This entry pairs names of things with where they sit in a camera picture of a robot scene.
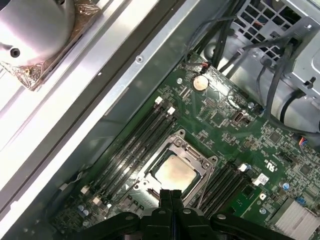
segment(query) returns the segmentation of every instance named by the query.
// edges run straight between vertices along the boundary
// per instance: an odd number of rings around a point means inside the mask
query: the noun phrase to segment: capacitor
[[[82,226],[87,227],[89,225],[88,221],[83,221]]]
[[[290,184],[287,182],[283,182],[283,181],[279,182],[279,186],[280,186],[280,188],[282,188],[285,191],[288,191],[290,188]]]
[[[203,75],[196,76],[192,80],[192,88],[196,92],[204,92],[209,86],[209,80]]]
[[[80,212],[82,212],[82,211],[85,209],[85,207],[82,206],[82,205],[79,205],[79,206],[78,206],[78,209],[79,209]]]
[[[83,214],[84,214],[85,216],[88,216],[88,215],[89,215],[89,211],[88,211],[87,209],[85,209],[85,210],[83,210]]]
[[[252,101],[248,102],[248,109],[253,109],[254,107],[255,104]]]

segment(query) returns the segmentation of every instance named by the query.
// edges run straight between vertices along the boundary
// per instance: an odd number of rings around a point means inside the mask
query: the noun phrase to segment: screw hole
[[[142,58],[142,56],[137,56],[135,60],[136,60],[138,63],[142,63],[143,58]]]
[[[13,58],[19,57],[19,56],[20,56],[20,50],[19,50],[18,48],[12,48],[12,49],[10,50],[10,55],[11,55],[11,57],[13,57]]]

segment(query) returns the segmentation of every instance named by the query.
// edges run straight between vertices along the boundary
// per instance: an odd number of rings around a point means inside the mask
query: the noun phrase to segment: heatsink
[[[320,218],[291,198],[283,204],[279,212],[288,205],[289,207],[275,223],[275,227],[295,240],[308,240],[319,227]]]

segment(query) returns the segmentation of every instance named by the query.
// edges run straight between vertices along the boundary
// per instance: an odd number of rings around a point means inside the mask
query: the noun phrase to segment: black cable
[[[237,16],[223,16],[221,18],[216,18],[216,19],[211,19],[211,20],[207,20],[204,21],[203,23],[201,23],[197,29],[193,32],[193,34],[191,35],[189,41],[186,44],[186,48],[185,48],[185,52],[183,55],[183,60],[184,63],[188,66],[201,66],[202,63],[190,63],[188,62],[188,54],[192,48],[192,45],[194,44],[198,34],[201,32],[201,30],[204,28],[204,26],[206,26],[207,24],[212,24],[212,23],[217,23],[217,22],[223,22],[223,21],[230,21],[230,20],[234,20],[236,19]]]
[[[285,116],[286,116],[286,112],[288,110],[289,105],[296,99],[300,99],[302,97],[304,97],[306,94],[301,91],[300,89],[295,90],[294,92],[292,92],[290,94],[290,98],[285,102],[285,104],[282,107],[281,113],[280,113],[280,122],[282,122],[283,124],[285,123]]]
[[[234,64],[234,62],[241,56],[240,52],[236,52],[231,58],[230,60],[219,69],[220,73],[223,73],[225,70],[227,70],[232,64]]]
[[[223,73],[227,68],[229,68],[242,55],[241,52],[248,51],[250,49],[270,48],[280,44],[285,45],[288,40],[288,38],[277,38],[242,47],[230,58],[230,60],[223,67],[220,68],[219,71]]]
[[[262,97],[262,93],[261,93],[261,85],[260,85],[260,82],[261,82],[261,77],[262,75],[266,72],[266,70],[268,68],[270,68],[272,65],[272,61],[270,59],[266,59],[264,62],[263,62],[263,67],[258,75],[258,77],[256,78],[256,82],[255,82],[255,88],[256,88],[256,92],[258,93],[258,97],[259,97],[259,101],[260,101],[260,104],[263,108],[266,107],[265,103],[264,103],[264,98]]]
[[[269,91],[268,91],[268,95],[266,98],[266,109],[265,109],[265,114],[267,119],[270,121],[270,123],[274,124],[277,128],[289,131],[289,132],[293,132],[302,136],[312,136],[312,137],[320,137],[320,133],[319,132],[310,132],[310,131],[304,131],[304,130],[299,130],[299,129],[295,129],[293,127],[289,127],[284,125],[282,122],[280,122],[276,117],[274,117],[271,114],[271,110],[272,110],[272,105],[274,102],[274,98],[276,95],[276,91],[277,91],[277,87],[280,81],[280,78],[282,77],[282,74],[286,68],[286,65],[293,53],[293,45],[292,44],[288,44],[284,50],[284,54],[280,59],[280,62],[275,70]]]
[[[230,8],[229,15],[237,14],[245,3],[246,3],[246,0],[238,0],[237,3],[234,3],[233,7]],[[215,48],[213,56],[211,58],[211,65],[214,68],[218,67],[218,65],[223,57],[226,43],[227,43],[228,34],[229,34],[232,23],[233,23],[233,20],[227,21],[226,23],[224,23],[224,25],[221,29],[218,41],[216,43],[216,48]]]
[[[223,17],[227,17],[231,15],[231,9],[234,6],[233,1],[229,1],[228,6],[226,8],[225,13],[223,14]],[[201,39],[201,41],[198,42],[198,44],[195,46],[194,50],[197,54],[201,54],[201,52],[205,49],[205,47],[208,45],[208,43],[211,41],[211,39],[221,30],[223,26],[222,22],[217,22],[212,26],[212,28],[204,35],[204,37]]]

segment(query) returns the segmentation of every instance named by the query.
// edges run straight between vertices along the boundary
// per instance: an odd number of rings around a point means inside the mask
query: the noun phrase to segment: integrated circuit
[[[274,131],[271,135],[270,135],[270,137],[269,137],[269,139],[274,143],[274,144],[276,144],[280,139],[281,139],[281,135],[279,134],[279,133],[277,133],[276,131]]]
[[[154,176],[161,183],[162,189],[179,189],[184,192],[197,174],[188,163],[173,154],[164,161]]]
[[[301,168],[300,168],[300,172],[303,174],[303,175],[308,175],[310,172],[311,172],[311,167],[307,164],[304,164]]]

